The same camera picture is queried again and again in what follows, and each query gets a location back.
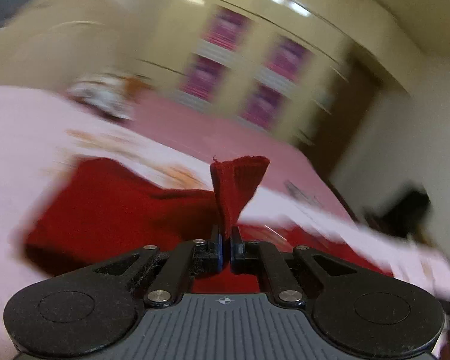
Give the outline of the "red knit sweater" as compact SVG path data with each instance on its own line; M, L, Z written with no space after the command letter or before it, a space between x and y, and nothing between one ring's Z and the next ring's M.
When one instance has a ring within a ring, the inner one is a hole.
M218 225L225 236L238 226L246 241L259 239L290 252L307 245L348 263L391 276L343 241L329 241L294 225L273 233L239 216L269 166L263 156L215 161L213 190L163 189L109 158L81 160L65 186L24 237L25 256L49 275L61 275L145 245L169 251L182 242L208 239Z

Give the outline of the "pink bed cover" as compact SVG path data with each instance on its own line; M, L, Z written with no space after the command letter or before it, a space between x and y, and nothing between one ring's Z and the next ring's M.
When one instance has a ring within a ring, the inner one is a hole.
M289 195L292 184L304 202L350 222L352 217L330 184L314 170L298 149L241 121L196 111L154 91L142 91L133 103L132 120L126 127L203 162L264 156L270 165L262 186Z

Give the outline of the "lower right purple poster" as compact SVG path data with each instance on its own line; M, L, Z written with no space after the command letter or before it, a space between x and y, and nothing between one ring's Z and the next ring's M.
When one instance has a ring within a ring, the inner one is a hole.
M269 130L280 113L285 97L261 83L257 84L245 102L241 118L265 130Z

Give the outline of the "purple poster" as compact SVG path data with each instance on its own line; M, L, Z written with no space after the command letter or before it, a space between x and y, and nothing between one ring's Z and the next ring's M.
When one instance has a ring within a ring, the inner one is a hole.
M193 55L183 82L178 88L181 102L213 102L227 68L210 58Z
M265 67L286 80L296 83L301 70L313 57L313 53L300 43L280 35L269 56Z
M197 54L229 67L250 25L249 17L217 7L196 49Z
M241 118L265 130L269 130L280 113L285 97L261 83L257 84L245 102Z

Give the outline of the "black bag on chair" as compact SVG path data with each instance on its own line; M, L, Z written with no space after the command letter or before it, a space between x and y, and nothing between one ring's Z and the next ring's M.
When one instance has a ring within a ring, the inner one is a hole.
M370 228L396 238L415 236L426 221L432 203L424 186L405 184L381 212L366 210L363 217Z

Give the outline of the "lower left purple poster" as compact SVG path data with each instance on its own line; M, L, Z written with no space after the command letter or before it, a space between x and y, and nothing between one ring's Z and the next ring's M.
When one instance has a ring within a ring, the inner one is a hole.
M183 82L178 88L181 102L213 102L227 68L210 58L193 55Z

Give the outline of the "orange cushion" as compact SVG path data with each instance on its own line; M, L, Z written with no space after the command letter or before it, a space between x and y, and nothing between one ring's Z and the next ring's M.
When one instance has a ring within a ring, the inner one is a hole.
M124 78L124 94L128 98L136 96L141 91L152 89L152 85L143 82L138 76L126 76Z

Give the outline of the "patterned pillow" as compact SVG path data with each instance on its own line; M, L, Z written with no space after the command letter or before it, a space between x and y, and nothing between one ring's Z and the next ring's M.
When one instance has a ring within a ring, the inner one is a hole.
M125 77L83 76L66 90L66 94L114 119L133 120L133 105L129 101Z

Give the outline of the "upper right purple poster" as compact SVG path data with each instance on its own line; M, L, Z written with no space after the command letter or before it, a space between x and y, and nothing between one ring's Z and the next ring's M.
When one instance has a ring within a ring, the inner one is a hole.
M313 53L300 43L280 35L269 56L265 67L286 80L296 83L301 70L313 57Z

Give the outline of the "brown wooden door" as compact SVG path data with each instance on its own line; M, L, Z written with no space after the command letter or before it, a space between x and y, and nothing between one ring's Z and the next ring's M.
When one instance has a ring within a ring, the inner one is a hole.
M382 87L367 57L362 46L351 46L345 64L333 72L331 83L318 98L319 113L301 151L322 176L331 175Z

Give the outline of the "white floral bed sheet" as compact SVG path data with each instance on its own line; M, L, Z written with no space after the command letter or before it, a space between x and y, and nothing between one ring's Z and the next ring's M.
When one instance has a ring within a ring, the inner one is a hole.
M23 234L81 156L118 160L161 187L172 186L170 172L179 167L192 172L201 187L211 187L210 163L92 115L59 94L0 86L0 359L16 354L3 325L7 300L44 278L21 255ZM289 195L260 187L241 219L268 227L298 224L346 242L398 279L450 302L450 262L441 252L315 209L300 189L287 188Z

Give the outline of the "cream wardrobe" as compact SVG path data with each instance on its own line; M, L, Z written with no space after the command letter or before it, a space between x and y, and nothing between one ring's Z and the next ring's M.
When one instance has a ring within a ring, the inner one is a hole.
M319 112L318 98L345 64L351 46L363 47L375 74L400 89L418 82L423 53L396 19L374 0L139 0L142 24L132 55L133 70L164 95L178 99L187 67L217 7L251 19L213 102L183 102L203 111L240 116L261 83L283 94L271 132L291 141ZM313 53L296 83L265 67L282 35Z

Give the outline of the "upper left purple poster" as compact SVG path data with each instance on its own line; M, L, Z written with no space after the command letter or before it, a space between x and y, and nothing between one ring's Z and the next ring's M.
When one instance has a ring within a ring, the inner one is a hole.
M196 49L197 54L229 67L250 25L249 17L217 7Z

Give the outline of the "cream curved headboard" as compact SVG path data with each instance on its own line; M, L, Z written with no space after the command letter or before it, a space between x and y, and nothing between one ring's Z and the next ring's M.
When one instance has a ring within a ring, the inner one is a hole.
M127 20L115 0L33 0L0 28L0 86L63 89L116 66Z

